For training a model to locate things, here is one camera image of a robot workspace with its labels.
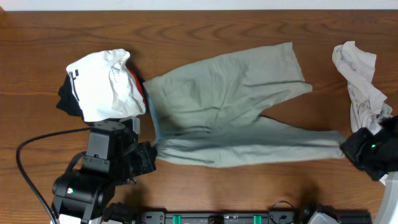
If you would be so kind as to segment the khaki green shorts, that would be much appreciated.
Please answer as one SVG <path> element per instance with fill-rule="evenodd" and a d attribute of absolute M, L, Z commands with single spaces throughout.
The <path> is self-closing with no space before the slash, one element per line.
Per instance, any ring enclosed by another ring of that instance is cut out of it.
<path fill-rule="evenodd" d="M 237 167 L 341 159 L 337 131 L 311 131 L 261 116 L 311 92 L 290 42 L 219 55 L 144 83 L 159 159 Z"/>

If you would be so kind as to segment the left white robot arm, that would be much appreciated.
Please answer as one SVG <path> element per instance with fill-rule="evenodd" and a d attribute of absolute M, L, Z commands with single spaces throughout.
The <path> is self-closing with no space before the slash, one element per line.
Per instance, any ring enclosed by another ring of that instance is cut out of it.
<path fill-rule="evenodd" d="M 73 157 L 53 185 L 57 223 L 135 223 L 126 205 L 113 203 L 116 187 L 156 170 L 157 150 L 139 142 L 139 118 L 95 122 L 88 147 Z"/>

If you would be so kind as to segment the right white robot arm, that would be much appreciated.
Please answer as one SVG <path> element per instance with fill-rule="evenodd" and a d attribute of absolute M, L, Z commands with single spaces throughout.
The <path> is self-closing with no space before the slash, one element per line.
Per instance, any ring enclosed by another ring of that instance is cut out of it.
<path fill-rule="evenodd" d="M 397 223 L 397 117 L 384 120 L 376 134 L 368 128 L 360 128 L 340 145 L 340 149 L 355 168 L 367 173 L 373 181 L 386 177 L 376 223 Z M 307 224 L 372 222 L 369 212 L 333 211 L 319 203 L 304 208 L 295 221 Z"/>

